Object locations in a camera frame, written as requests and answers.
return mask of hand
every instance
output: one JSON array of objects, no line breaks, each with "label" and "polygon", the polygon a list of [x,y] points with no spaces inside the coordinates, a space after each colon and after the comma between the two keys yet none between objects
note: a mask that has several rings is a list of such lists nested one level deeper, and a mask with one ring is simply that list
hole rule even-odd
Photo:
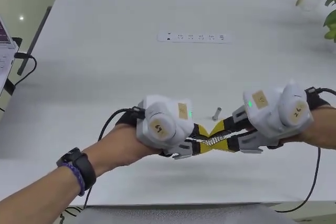
[{"label": "hand", "polygon": [[336,110],[330,105],[323,105],[311,112],[314,122],[304,132],[281,139],[279,144],[291,142],[305,142],[307,144],[336,150],[335,117]]},{"label": "hand", "polygon": [[141,158],[159,154],[161,150],[145,146],[137,140],[136,129],[119,124],[101,141],[83,151],[99,177],[116,167],[130,165]]}]

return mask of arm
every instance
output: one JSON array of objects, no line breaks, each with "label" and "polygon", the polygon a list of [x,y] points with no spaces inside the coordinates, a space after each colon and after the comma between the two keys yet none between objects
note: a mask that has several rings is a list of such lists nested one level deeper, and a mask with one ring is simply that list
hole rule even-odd
[{"label": "arm", "polygon": [[[100,142],[85,149],[96,176],[118,166],[130,165],[155,153],[138,142],[135,128],[117,125]],[[76,177],[67,167],[60,167],[40,180],[0,202],[0,223],[53,223],[79,194]]]},{"label": "arm", "polygon": [[336,150],[336,109],[324,105],[311,113],[314,122],[307,130],[281,142],[305,142],[317,147]]}]

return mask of spring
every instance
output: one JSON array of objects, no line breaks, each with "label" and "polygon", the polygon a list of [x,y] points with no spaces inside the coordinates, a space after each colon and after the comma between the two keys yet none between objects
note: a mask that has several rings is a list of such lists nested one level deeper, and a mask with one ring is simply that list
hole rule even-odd
[{"label": "spring", "polygon": [[223,139],[225,139],[222,136],[215,136],[215,137],[211,137],[207,140],[204,140],[202,143],[205,143],[208,146],[212,146],[214,144],[217,144],[218,142],[222,141]]}]

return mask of plant leaf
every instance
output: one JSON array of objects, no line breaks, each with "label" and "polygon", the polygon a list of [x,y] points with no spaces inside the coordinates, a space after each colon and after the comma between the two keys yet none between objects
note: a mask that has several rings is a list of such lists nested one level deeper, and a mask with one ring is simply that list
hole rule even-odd
[{"label": "plant leaf", "polygon": [[336,30],[331,30],[324,35],[325,39],[334,39],[336,36]]},{"label": "plant leaf", "polygon": [[334,29],[336,29],[336,24],[329,24],[329,25],[328,25],[328,28],[329,28],[330,30],[334,30]]},{"label": "plant leaf", "polygon": [[324,21],[323,26],[336,24],[336,10],[333,10],[329,15],[326,17],[326,20]]},{"label": "plant leaf", "polygon": [[324,5],[329,6],[333,1],[335,1],[335,0],[327,0]]}]

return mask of smart watch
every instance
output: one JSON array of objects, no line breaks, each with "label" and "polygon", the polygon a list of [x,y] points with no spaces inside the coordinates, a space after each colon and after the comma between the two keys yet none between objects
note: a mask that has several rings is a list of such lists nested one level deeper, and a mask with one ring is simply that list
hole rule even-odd
[{"label": "smart watch", "polygon": [[71,164],[80,172],[85,183],[85,190],[90,189],[96,183],[97,176],[88,155],[82,153],[79,148],[68,151],[56,162],[57,167],[63,166],[64,163]]}]

